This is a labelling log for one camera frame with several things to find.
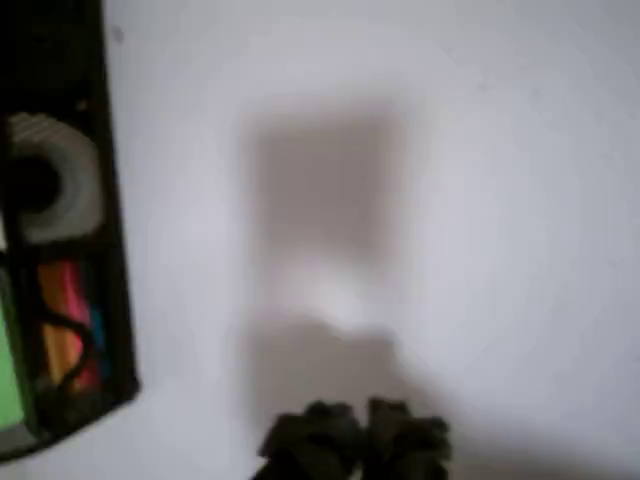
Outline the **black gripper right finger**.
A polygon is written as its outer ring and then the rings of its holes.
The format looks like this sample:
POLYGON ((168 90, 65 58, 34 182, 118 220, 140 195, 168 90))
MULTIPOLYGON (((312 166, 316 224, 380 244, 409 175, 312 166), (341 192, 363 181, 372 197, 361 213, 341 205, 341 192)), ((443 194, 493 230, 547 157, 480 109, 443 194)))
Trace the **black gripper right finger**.
POLYGON ((369 399, 366 477, 380 480, 447 480, 452 457, 449 424, 417 417, 404 401, 369 399))

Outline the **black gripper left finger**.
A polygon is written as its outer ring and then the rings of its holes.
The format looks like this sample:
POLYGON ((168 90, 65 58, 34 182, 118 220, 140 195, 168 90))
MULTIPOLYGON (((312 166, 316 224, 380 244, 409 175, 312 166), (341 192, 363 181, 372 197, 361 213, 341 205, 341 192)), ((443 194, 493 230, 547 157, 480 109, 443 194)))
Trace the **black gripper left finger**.
POLYGON ((314 401, 279 415, 258 450, 258 479, 349 479, 359 468, 364 430, 351 405, 314 401))

